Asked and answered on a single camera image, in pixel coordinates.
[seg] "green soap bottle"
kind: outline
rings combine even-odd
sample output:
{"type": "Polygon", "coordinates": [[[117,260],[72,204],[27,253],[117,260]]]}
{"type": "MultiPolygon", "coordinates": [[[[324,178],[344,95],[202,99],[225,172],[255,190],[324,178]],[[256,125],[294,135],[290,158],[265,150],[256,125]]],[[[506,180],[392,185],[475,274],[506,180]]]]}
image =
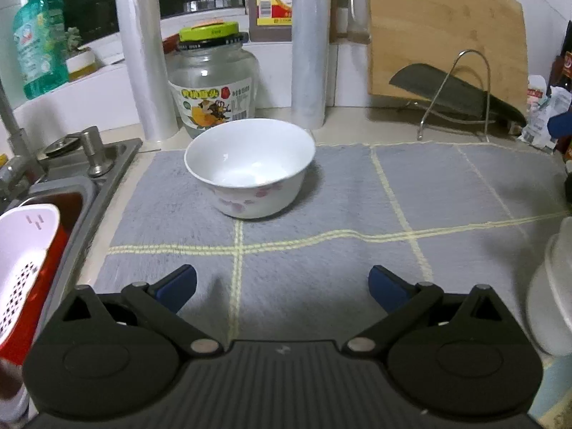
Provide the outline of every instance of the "green soap bottle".
{"type": "Polygon", "coordinates": [[[28,0],[13,33],[26,97],[39,97],[68,81],[62,0],[28,0]]]}

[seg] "placemat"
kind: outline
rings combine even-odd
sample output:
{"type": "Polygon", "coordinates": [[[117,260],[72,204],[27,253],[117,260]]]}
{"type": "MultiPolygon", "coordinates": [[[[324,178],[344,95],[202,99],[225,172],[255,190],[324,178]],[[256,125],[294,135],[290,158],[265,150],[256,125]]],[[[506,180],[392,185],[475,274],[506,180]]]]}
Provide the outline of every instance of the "placemat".
{"type": "Polygon", "coordinates": [[[222,343],[340,342],[385,315],[366,281],[382,264],[447,292],[488,283],[526,326],[528,284],[567,215],[564,179],[552,158],[494,144],[319,146],[287,210],[240,221],[210,206],[183,152],[159,152],[95,290],[189,263],[197,293],[179,314],[222,343]]]}

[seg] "green jar lid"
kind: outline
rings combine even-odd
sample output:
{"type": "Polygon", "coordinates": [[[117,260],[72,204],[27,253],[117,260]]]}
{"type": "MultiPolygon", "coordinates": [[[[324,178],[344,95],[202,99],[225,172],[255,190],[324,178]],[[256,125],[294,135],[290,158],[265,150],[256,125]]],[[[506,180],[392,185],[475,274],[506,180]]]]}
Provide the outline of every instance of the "green jar lid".
{"type": "Polygon", "coordinates": [[[184,27],[179,31],[181,41],[202,41],[238,34],[238,22],[219,22],[198,27],[184,27]]]}

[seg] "wooden cutting board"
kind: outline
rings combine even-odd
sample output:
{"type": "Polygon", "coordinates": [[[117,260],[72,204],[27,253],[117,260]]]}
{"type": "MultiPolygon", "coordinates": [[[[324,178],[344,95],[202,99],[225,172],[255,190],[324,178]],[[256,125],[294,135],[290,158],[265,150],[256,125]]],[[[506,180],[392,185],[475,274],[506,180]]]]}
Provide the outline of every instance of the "wooden cutting board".
{"type": "MultiPolygon", "coordinates": [[[[427,63],[448,72],[460,51],[474,48],[491,65],[491,93],[526,111],[528,62],[522,6],[516,0],[369,0],[370,94],[412,99],[389,85],[401,68],[427,63]]],[[[486,90],[486,68],[464,56],[457,77],[486,90]]]]}

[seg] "stainless steel sink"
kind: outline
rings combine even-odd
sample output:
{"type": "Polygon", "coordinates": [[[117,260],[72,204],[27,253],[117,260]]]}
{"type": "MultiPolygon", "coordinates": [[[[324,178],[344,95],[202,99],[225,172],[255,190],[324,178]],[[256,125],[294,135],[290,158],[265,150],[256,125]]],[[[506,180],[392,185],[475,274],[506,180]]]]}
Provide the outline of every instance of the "stainless steel sink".
{"type": "MultiPolygon", "coordinates": [[[[69,234],[68,244],[42,309],[36,337],[69,289],[75,285],[105,209],[141,143],[139,139],[131,139],[106,145],[105,156],[112,159],[114,165],[97,178],[88,177],[89,164],[81,149],[56,158],[45,158],[41,161],[46,170],[44,178],[32,185],[27,195],[10,202],[8,209],[35,203],[55,204],[62,225],[69,234]]],[[[28,407],[28,393],[21,385],[15,394],[6,397],[0,398],[0,421],[14,421],[28,407]]]]}

